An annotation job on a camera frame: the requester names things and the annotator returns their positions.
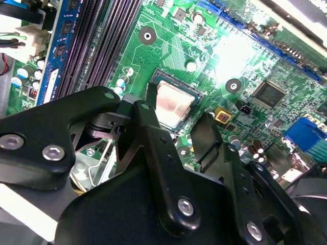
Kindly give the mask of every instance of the black plastic bracket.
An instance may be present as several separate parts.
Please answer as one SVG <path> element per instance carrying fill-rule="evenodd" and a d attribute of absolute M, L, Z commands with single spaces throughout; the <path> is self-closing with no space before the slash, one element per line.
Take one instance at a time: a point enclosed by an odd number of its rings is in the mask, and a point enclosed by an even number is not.
<path fill-rule="evenodd" d="M 24 144 L 16 150 L 0 148 L 0 182 L 40 190 L 63 186 L 75 163 L 71 135 L 83 131 L 85 118 L 115 111 L 119 102 L 113 91 L 94 87 L 2 119 L 0 137 L 16 134 Z M 71 127 L 83 120 L 84 124 Z M 64 150 L 62 160 L 43 157 L 42 150 L 49 145 Z"/>

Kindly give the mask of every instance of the screw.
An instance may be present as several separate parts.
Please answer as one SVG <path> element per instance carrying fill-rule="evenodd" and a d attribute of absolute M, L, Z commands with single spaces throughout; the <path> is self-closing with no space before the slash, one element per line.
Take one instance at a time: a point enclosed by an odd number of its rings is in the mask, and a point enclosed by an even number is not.
<path fill-rule="evenodd" d="M 48 161 L 60 161 L 65 156 L 63 148 L 57 145 L 48 145 L 42 150 L 43 157 Z"/>
<path fill-rule="evenodd" d="M 185 198 L 180 198 L 178 200 L 178 208 L 185 216 L 192 216 L 194 214 L 192 203 Z"/>
<path fill-rule="evenodd" d="M 91 149 L 91 148 L 89 148 L 89 149 L 86 150 L 86 154 L 87 154 L 89 157 L 94 156 L 95 153 L 96 153 L 96 152 L 95 152 L 93 149 Z"/>
<path fill-rule="evenodd" d="M 0 147 L 6 150 L 16 150 L 24 145 L 24 139 L 16 134 L 6 134 L 0 138 Z"/>
<path fill-rule="evenodd" d="M 105 93 L 104 94 L 107 98 L 109 98 L 109 99 L 113 99 L 114 98 L 114 96 L 111 94 L 111 93 Z"/>
<path fill-rule="evenodd" d="M 231 144 L 228 145 L 228 148 L 232 151 L 232 152 L 235 152 L 236 149 L 234 146 L 232 146 Z"/>
<path fill-rule="evenodd" d="M 144 109 L 147 109 L 147 110 L 150 109 L 150 107 L 149 107 L 147 104 L 145 104 L 145 103 L 142 103 L 141 106 L 142 106 Z"/>
<path fill-rule="evenodd" d="M 261 231 L 253 222 L 248 222 L 246 224 L 246 228 L 249 231 L 249 233 L 251 234 L 251 236 L 253 236 L 255 238 L 255 240 L 257 240 L 257 241 L 262 240 Z"/>
<path fill-rule="evenodd" d="M 257 167 L 257 169 L 259 169 L 261 172 L 263 172 L 264 168 L 263 168 L 260 164 L 257 164 L 256 167 Z"/>

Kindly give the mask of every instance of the blue ram slot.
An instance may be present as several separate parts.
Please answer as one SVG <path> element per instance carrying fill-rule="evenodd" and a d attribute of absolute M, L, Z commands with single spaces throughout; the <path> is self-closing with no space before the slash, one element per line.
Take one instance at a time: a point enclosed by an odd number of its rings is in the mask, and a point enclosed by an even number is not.
<path fill-rule="evenodd" d="M 83 0 L 63 0 L 60 11 L 57 12 L 58 19 L 53 28 L 52 44 L 48 50 L 36 105 L 47 103 L 54 97 L 82 2 Z"/>
<path fill-rule="evenodd" d="M 221 18 L 225 19 L 230 24 L 232 24 L 234 27 L 236 27 L 237 29 L 244 32 L 245 25 L 243 23 L 239 22 L 238 20 L 235 20 L 233 17 L 231 17 L 230 15 L 228 15 L 227 13 L 225 13 L 223 11 L 221 11 L 220 13 L 219 13 L 219 11 L 213 11 L 213 12 L 215 14 L 217 14 L 218 17 L 221 17 Z M 248 34 L 247 32 L 244 32 L 244 33 L 251 36 L 253 39 L 255 39 L 262 46 L 264 46 L 264 47 L 268 48 L 269 50 L 273 51 L 276 55 L 282 57 L 289 64 L 295 65 L 295 66 L 297 65 L 297 61 L 295 59 L 293 59 L 292 57 L 290 57 L 287 54 L 283 53 L 283 51 L 281 49 L 279 49 L 278 47 L 275 47 L 270 42 L 263 39 L 262 37 L 260 37 L 256 33 L 251 33 L 251 34 Z M 298 69 L 300 69 L 302 72 L 304 72 L 308 77 L 316 80 L 318 83 L 321 82 L 322 78 L 319 75 L 317 75 L 316 73 L 314 73 L 312 70 L 310 70 L 309 68 L 299 67 L 299 66 L 296 66 L 296 67 Z"/>

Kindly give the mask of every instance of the white connector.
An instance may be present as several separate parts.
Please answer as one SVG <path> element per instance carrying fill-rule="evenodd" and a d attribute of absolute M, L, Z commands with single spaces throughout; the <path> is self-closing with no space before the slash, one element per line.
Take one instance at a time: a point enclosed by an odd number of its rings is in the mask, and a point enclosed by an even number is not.
<path fill-rule="evenodd" d="M 0 53 L 6 53 L 8 56 L 22 62 L 27 63 L 30 59 L 38 56 L 40 52 L 46 48 L 46 41 L 49 33 L 46 30 L 40 30 L 35 26 L 24 26 L 14 29 L 19 36 L 25 36 L 25 40 L 19 40 L 25 43 L 25 46 L 18 48 L 0 48 Z"/>

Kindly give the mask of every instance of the black wire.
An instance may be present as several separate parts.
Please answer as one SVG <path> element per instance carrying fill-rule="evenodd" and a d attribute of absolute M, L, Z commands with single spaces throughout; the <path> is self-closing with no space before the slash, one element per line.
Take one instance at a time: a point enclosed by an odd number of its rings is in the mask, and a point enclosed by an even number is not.
<path fill-rule="evenodd" d="M 13 43 L 13 42 L 18 42 L 18 40 L 17 39 L 2 40 L 0 36 L 0 43 Z"/>
<path fill-rule="evenodd" d="M 0 47 L 18 47 L 25 46 L 23 42 L 13 42 L 13 43 L 0 43 Z"/>

